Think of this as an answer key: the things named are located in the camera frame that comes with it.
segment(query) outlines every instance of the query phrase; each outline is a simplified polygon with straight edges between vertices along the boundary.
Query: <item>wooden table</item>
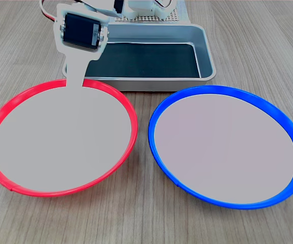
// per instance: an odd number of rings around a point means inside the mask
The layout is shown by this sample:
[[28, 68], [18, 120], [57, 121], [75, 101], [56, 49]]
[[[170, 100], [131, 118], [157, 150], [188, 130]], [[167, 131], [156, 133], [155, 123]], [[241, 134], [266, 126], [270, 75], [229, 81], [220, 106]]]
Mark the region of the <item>wooden table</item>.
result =
[[[57, 2], [46, 3], [55, 14]], [[293, 121], [293, 1], [187, 1], [206, 29], [217, 76], [209, 84], [257, 94]], [[36, 1], [0, 1], [0, 107], [21, 91], [62, 78], [64, 57]], [[293, 196], [261, 210], [202, 202], [155, 163], [147, 131], [169, 94], [125, 93], [139, 135], [124, 165], [102, 183], [60, 198], [32, 198], [0, 185], [0, 244], [293, 244]]]

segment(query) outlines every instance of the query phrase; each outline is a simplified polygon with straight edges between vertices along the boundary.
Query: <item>dark tray bottom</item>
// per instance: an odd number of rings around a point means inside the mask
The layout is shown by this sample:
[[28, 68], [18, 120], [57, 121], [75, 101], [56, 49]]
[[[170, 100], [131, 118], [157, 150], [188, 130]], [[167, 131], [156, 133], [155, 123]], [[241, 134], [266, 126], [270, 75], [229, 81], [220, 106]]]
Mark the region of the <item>dark tray bottom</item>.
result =
[[91, 61], [86, 77], [200, 78], [194, 49], [188, 44], [108, 43]]

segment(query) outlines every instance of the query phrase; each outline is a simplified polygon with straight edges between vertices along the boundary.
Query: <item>white bracket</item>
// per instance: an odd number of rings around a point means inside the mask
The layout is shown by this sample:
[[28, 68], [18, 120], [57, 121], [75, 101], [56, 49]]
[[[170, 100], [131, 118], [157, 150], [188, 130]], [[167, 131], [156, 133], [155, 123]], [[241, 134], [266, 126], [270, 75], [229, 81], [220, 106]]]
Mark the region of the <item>white bracket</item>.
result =
[[[102, 25], [99, 47], [96, 50], [72, 46], [63, 42], [62, 28], [67, 13], [77, 14], [83, 17], [97, 20]], [[54, 37], [56, 48], [66, 56], [67, 64], [66, 87], [81, 87], [84, 81], [86, 69], [89, 62], [98, 60], [108, 42], [108, 23], [110, 18], [100, 13], [93, 12], [88, 6], [81, 3], [73, 5], [58, 4], [57, 18], [54, 23]]]

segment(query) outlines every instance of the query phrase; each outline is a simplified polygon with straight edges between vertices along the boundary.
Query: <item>red wire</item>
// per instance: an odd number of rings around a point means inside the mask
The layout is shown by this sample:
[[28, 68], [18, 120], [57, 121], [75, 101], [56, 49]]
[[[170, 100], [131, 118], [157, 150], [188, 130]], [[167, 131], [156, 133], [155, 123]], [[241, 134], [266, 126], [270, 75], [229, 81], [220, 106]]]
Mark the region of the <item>red wire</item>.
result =
[[[41, 1], [41, 6], [43, 6], [45, 0], [40, 0], [40, 1]], [[48, 13], [44, 10], [44, 8], [41, 9], [41, 12], [42, 12], [43, 15], [45, 15], [48, 19], [50, 19], [51, 21], [55, 22], [55, 18], [54, 18], [52, 15], [48, 14]]]

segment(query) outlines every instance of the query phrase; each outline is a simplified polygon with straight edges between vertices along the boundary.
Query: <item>blue rim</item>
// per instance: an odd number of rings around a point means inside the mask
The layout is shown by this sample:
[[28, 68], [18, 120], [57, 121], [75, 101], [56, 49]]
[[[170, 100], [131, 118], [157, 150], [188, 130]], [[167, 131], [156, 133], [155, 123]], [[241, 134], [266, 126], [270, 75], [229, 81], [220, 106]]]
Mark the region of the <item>blue rim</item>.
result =
[[241, 99], [245, 102], [248, 102], [257, 108], [261, 109], [265, 113], [267, 113], [269, 116], [271, 116], [276, 122], [278, 122], [288, 133], [290, 138], [293, 141], [293, 122], [277, 107], [269, 103], [268, 101], [264, 100], [263, 98], [260, 98], [254, 94], [248, 93], [246, 91], [226, 87], [226, 86], [217, 86], [217, 85], [204, 85], [204, 86], [197, 86], [192, 87], [188, 89], [184, 89], [181, 91], [178, 91], [168, 98], [166, 98], [154, 111], [150, 123], [149, 123], [149, 144], [152, 151], [152, 154], [157, 161], [160, 168], [163, 170], [163, 172], [170, 178], [178, 187], [182, 188], [184, 191], [188, 192], [189, 194], [193, 195], [194, 197], [197, 197], [203, 201], [209, 202], [214, 205], [218, 205], [221, 207], [227, 207], [227, 208], [234, 208], [234, 209], [258, 209], [258, 208], [264, 208], [269, 207], [272, 205], [275, 205], [279, 202], [284, 201], [288, 197], [290, 197], [293, 194], [293, 178], [289, 185], [278, 195], [257, 203], [251, 203], [251, 204], [234, 204], [234, 203], [227, 203], [222, 201], [217, 201], [208, 197], [205, 197], [187, 186], [183, 185], [171, 172], [168, 171], [168, 169], [165, 167], [163, 162], [161, 161], [156, 145], [154, 140], [154, 131], [157, 124], [157, 121], [162, 114], [162, 112], [168, 108], [171, 104], [174, 102], [190, 97], [193, 95], [201, 95], [201, 94], [219, 94], [219, 95], [227, 95], [234, 98]]

